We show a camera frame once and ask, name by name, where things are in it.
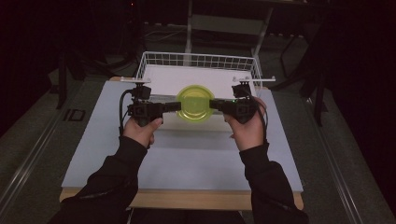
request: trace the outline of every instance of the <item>yellow disc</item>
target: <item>yellow disc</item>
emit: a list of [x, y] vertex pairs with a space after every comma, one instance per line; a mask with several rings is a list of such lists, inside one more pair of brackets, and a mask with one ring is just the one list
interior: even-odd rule
[[209, 100], [214, 98], [213, 93], [204, 86], [188, 86], [177, 95], [177, 100], [181, 102], [181, 110], [177, 114], [190, 122], [205, 121], [213, 114], [213, 109], [209, 108]]

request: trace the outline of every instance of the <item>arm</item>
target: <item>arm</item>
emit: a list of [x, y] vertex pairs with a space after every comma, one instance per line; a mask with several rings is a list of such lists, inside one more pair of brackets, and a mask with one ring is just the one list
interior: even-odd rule
[[147, 154], [144, 146], [154, 142], [153, 132], [161, 123], [156, 119], [141, 128], [128, 120], [116, 154], [105, 159], [76, 196], [62, 201], [49, 223], [120, 223], [137, 193], [137, 172]]
[[[265, 106], [261, 99], [256, 100]], [[268, 159], [269, 144], [259, 113], [256, 112], [245, 124], [228, 115], [224, 118], [233, 130], [232, 138], [245, 164], [255, 223], [308, 223], [306, 213], [294, 205], [291, 187], [282, 167]]]

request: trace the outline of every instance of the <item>metal rail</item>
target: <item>metal rail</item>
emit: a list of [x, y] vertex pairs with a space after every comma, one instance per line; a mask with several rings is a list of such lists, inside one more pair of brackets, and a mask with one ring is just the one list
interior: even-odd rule
[[318, 127], [315, 118], [312, 116], [312, 101], [308, 99], [307, 102], [304, 102], [305, 109], [309, 114], [310, 122], [312, 125], [316, 127], [316, 131], [318, 133], [318, 137], [323, 146], [323, 149], [326, 153], [327, 163], [330, 169], [330, 174], [332, 175], [332, 180], [334, 181], [335, 187], [340, 195], [341, 201], [346, 209], [346, 214], [349, 218], [350, 223], [362, 224], [361, 215], [356, 207], [356, 204], [352, 198], [349, 187], [347, 186], [347, 182], [344, 179], [344, 176], [341, 173], [341, 170], [338, 166], [337, 161], [332, 153], [332, 148], [329, 146], [329, 143], [326, 139], [325, 134], [322, 129]]
[[54, 133], [55, 128], [58, 125], [58, 122], [62, 119], [64, 111], [70, 106], [72, 100], [77, 95], [80, 87], [80, 83], [77, 83], [71, 87], [71, 90], [68, 94], [68, 99], [65, 101], [63, 108], [56, 111], [56, 113], [52, 116], [48, 125], [46, 126], [40, 137], [37, 139], [32, 150], [29, 152], [26, 159], [17, 169], [14, 176], [12, 176], [12, 179], [8, 183], [6, 190], [2, 193], [0, 198], [0, 223], [5, 222], [7, 212], [9, 211], [12, 204], [14, 204], [24, 184], [29, 178], [29, 175], [34, 170], [35, 165], [43, 154], [46, 145], [50, 141], [52, 134]]

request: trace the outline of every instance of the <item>table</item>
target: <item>table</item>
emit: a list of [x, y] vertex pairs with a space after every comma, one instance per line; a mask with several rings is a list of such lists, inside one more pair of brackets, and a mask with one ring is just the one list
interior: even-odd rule
[[[125, 84], [128, 84], [128, 83], [120, 83], [120, 85], [119, 85], [115, 82], [110, 81], [110, 83], [107, 83], [107, 86], [109, 86], [109, 85], [110, 86], [118, 86], [122, 89], [122, 88], [125, 88]], [[108, 91], [111, 88], [107, 87], [107, 86], [105, 85], [104, 90], [102, 91], [101, 97], [108, 96], [107, 93], [109, 93]], [[98, 107], [100, 102], [103, 102], [103, 100], [104, 100], [104, 99], [101, 99], [101, 97], [98, 100], [96, 108]], [[110, 98], [106, 98], [106, 101], [113, 102]], [[93, 111], [92, 116], [95, 117], [95, 120], [97, 122], [98, 115], [95, 114], [95, 110]], [[274, 112], [270, 112], [270, 113], [273, 114], [272, 117], [274, 118], [274, 122], [272, 122], [272, 124], [275, 125], [276, 112], [274, 111]], [[161, 138], [161, 135], [158, 133], [158, 131], [156, 133], [156, 138], [158, 140], [157, 142], [165, 141], [163, 138]], [[84, 137], [81, 140], [80, 144], [83, 144], [83, 142], [84, 142]], [[110, 143], [108, 146], [105, 146], [104, 148], [107, 148], [112, 145], [114, 145], [114, 143]], [[104, 158], [105, 157], [104, 155], [108, 155], [110, 153], [111, 152], [108, 152], [108, 151], [101, 152], [101, 150], [99, 149], [99, 150], [95, 150], [94, 155], [87, 157], [87, 155], [84, 154], [83, 150], [81, 151], [81, 149], [77, 149], [75, 157], [73, 158], [72, 162], [70, 163], [69, 170], [68, 170], [65, 180], [64, 180], [64, 184], [63, 184], [64, 189], [61, 194], [61, 200], [64, 198], [67, 198], [67, 197], [71, 197], [79, 191], [79, 189], [85, 183], [85, 179], [87, 178], [87, 175], [89, 175], [91, 173], [91, 171], [87, 172], [86, 169], [92, 169], [93, 171], [95, 169], [97, 169], [96, 167], [92, 168], [90, 166], [90, 163], [98, 163], [100, 165], [101, 164], [101, 161], [99, 161], [100, 158]], [[158, 153], [158, 152], [156, 152], [155, 148], [152, 147], [150, 150], [150, 155], [153, 155], [153, 153]], [[231, 159], [237, 158], [239, 160], [237, 153], [233, 153], [233, 154], [236, 155], [236, 157], [231, 156]], [[271, 158], [271, 156], [274, 157], [274, 155], [271, 155], [271, 154], [274, 154], [274, 152], [269, 153], [270, 158]], [[85, 157], [84, 157], [85, 159], [90, 158], [90, 160], [92, 160], [91, 159], [92, 156], [94, 156], [94, 157], [96, 156], [95, 159], [98, 161], [85, 160], [84, 158], [82, 158], [84, 155], [85, 155]], [[291, 163], [294, 164], [294, 162], [289, 161], [289, 159], [290, 159], [290, 156], [286, 156], [286, 159], [283, 162], [284, 163], [283, 165], [291, 164]], [[145, 161], [147, 161], [148, 163], [150, 163], [152, 160], [153, 159], [151, 159], [150, 157], [145, 158]], [[82, 164], [82, 163], [88, 164], [88, 168], [78, 166], [79, 164]], [[141, 174], [142, 172], [146, 172], [146, 174], [143, 176], [147, 176], [147, 169], [148, 169], [147, 163], [146, 163], [146, 167], [145, 167], [145, 163], [143, 163], [139, 174]], [[236, 182], [242, 181], [245, 183], [245, 184], [243, 184], [245, 186], [235, 187], [236, 188], [235, 190], [232, 190], [232, 189], [211, 189], [211, 190], [191, 189], [189, 187], [187, 187], [186, 189], [161, 189], [161, 190], [158, 190], [157, 188], [140, 189], [138, 191], [138, 193], [136, 194], [134, 201], [131, 203], [131, 206], [133, 206], [133, 207], [152, 207], [152, 208], [154, 208], [154, 207], [155, 208], [159, 208], [159, 207], [160, 208], [180, 208], [180, 209], [251, 210], [250, 190], [247, 185], [247, 181], [245, 180], [245, 178], [242, 175], [244, 168], [243, 168], [243, 165], [240, 162], [240, 160], [238, 162], [238, 165], [236, 165], [236, 169], [237, 169], [237, 173], [240, 175], [238, 175], [239, 177], [237, 179], [235, 179], [235, 180], [233, 179], [233, 181], [236, 181]], [[77, 176], [77, 179], [79, 179], [79, 180], [76, 180], [76, 174], [81, 175], [81, 173], [86, 173], [86, 174], [83, 174], [83, 177]], [[139, 186], [142, 186], [142, 185], [145, 186], [145, 179], [144, 178], [142, 179], [141, 177], [139, 177], [139, 180], [140, 180]], [[293, 182], [295, 182], [295, 181], [297, 181], [297, 182], [300, 181], [300, 179], [298, 178], [298, 175], [297, 175], [297, 179], [293, 180]], [[300, 191], [294, 192], [294, 201], [295, 201], [296, 206], [299, 209], [303, 209], [304, 204], [303, 204], [303, 200], [302, 200]]]

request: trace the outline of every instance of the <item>person's right hand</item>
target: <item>person's right hand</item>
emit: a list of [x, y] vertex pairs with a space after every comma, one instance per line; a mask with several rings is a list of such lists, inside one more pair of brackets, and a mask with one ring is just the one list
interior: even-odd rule
[[155, 119], [145, 127], [140, 127], [134, 118], [129, 118], [122, 135], [134, 139], [143, 147], [149, 147], [149, 145], [154, 144], [154, 132], [162, 123], [163, 119]]
[[[263, 107], [266, 106], [262, 99], [255, 97], [255, 100], [261, 105], [260, 110], [264, 115]], [[233, 130], [232, 138], [240, 151], [260, 146], [264, 143], [266, 132], [262, 126], [262, 119], [259, 112], [256, 111], [253, 118], [245, 124], [239, 123], [230, 115], [224, 114], [224, 119], [228, 122]]]

